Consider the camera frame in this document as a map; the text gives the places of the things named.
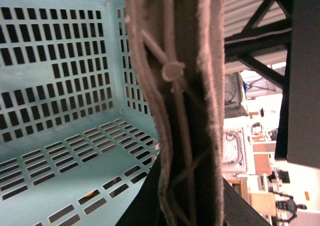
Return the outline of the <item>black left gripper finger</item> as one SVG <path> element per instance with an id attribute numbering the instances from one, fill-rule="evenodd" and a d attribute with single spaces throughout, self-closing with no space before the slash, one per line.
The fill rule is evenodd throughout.
<path id="1" fill-rule="evenodd" d="M 223 226 L 270 226 L 223 178 Z"/>

